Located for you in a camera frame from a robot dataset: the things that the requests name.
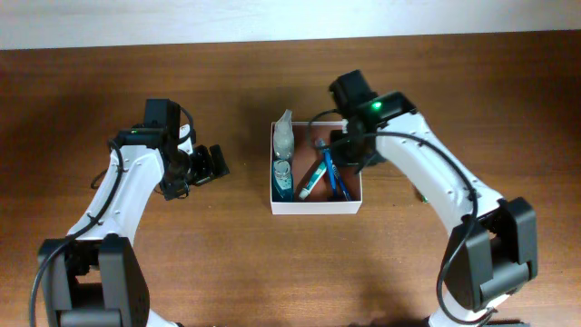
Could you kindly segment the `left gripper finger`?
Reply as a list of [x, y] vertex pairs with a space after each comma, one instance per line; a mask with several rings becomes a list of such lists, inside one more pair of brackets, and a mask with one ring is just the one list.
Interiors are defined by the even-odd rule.
[[206, 146], [199, 145], [195, 147], [190, 155], [190, 162], [190, 185], [201, 186], [214, 178], [214, 164], [210, 151]]
[[212, 145], [210, 148], [210, 154], [212, 157], [212, 173], [215, 178], [223, 177], [230, 173], [230, 169], [226, 164], [222, 149], [218, 144]]

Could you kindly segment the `blue white toothbrush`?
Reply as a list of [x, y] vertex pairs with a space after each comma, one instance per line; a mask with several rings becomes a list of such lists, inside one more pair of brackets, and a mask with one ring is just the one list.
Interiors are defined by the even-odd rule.
[[323, 149], [321, 151], [321, 153], [323, 154], [323, 158], [327, 167], [327, 173], [329, 175], [329, 180], [330, 180], [330, 187], [332, 190], [332, 199], [336, 199], [338, 197], [338, 190], [337, 190], [337, 181], [335, 179], [335, 175], [334, 175], [334, 171], [332, 168], [332, 158], [331, 158], [331, 154], [330, 154], [330, 150], [329, 149]]

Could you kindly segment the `teal mouthwash bottle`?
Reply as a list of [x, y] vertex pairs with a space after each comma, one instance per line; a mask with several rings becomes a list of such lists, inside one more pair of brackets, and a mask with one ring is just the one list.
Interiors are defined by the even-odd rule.
[[290, 203], [293, 201], [293, 177], [291, 164], [286, 160], [272, 163], [272, 192], [274, 202]]

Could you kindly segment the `green toothpaste tube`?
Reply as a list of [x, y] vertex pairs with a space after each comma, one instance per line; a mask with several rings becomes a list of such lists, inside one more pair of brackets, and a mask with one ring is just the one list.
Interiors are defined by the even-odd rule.
[[324, 161], [320, 161], [317, 165], [316, 169], [311, 174], [308, 182], [304, 185], [304, 187], [300, 190], [299, 199], [305, 200], [313, 191], [314, 187], [323, 177], [323, 175], [327, 172], [327, 165]]

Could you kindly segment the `clear spray bottle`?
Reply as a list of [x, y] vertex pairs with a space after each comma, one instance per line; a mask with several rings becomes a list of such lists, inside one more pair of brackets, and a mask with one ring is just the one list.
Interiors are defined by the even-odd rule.
[[286, 110], [275, 123], [272, 137], [273, 151], [278, 159], [290, 160], [294, 154], [292, 111]]

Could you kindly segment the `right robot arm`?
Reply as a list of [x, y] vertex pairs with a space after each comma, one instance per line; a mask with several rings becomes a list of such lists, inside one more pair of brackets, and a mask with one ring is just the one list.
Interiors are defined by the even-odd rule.
[[330, 84], [346, 133], [332, 142], [348, 164], [388, 161], [418, 189], [448, 233], [428, 326], [485, 326], [497, 307], [537, 277], [537, 215], [463, 165], [401, 92], [380, 95], [355, 70]]

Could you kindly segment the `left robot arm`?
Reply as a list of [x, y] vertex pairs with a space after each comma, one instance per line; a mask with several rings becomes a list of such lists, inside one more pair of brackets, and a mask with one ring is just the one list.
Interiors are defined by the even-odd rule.
[[154, 192], [185, 199], [192, 187], [229, 174], [218, 144], [196, 143], [191, 114], [170, 99], [145, 103], [143, 121], [108, 142], [110, 162], [96, 193], [66, 236], [46, 239], [37, 260], [28, 322], [44, 297], [51, 326], [171, 326], [151, 307], [133, 244]]

